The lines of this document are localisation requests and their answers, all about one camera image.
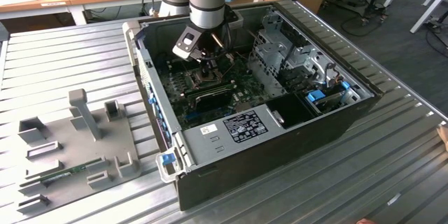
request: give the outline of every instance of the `open computer tower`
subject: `open computer tower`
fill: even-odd
[[[379,88],[277,3],[233,9],[232,57],[171,52],[188,16],[140,20],[135,74],[161,179],[185,210],[336,140]]]

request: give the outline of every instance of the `label sticker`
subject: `label sticker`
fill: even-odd
[[[217,128],[216,128],[216,125],[212,124],[209,126],[205,126],[205,127],[201,127],[201,132],[203,132],[203,135],[213,132],[213,131],[217,131]]]
[[[233,141],[237,143],[268,132],[268,129],[253,110],[223,122],[232,135]]]
[[[65,2],[53,2],[53,3],[45,3],[40,4],[41,6],[53,6],[53,5],[65,5]]]

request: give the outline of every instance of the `motherboard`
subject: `motherboard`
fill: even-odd
[[[248,67],[249,54],[216,61],[173,59],[159,72],[184,130],[263,104],[269,96]]]

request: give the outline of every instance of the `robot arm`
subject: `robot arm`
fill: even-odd
[[[212,38],[219,47],[224,48],[216,34],[229,22],[225,20],[225,14],[229,12],[225,2],[229,1],[232,0],[163,0],[161,15],[185,14],[189,11],[192,25],[185,28],[173,47],[173,53],[183,59],[209,58],[203,48],[199,48],[199,41],[207,40],[205,37]]]

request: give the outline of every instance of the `barcode sticker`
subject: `barcode sticker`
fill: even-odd
[[[53,3],[44,3],[44,4],[40,4],[41,6],[53,6],[53,5],[67,5],[65,2],[53,2]]]

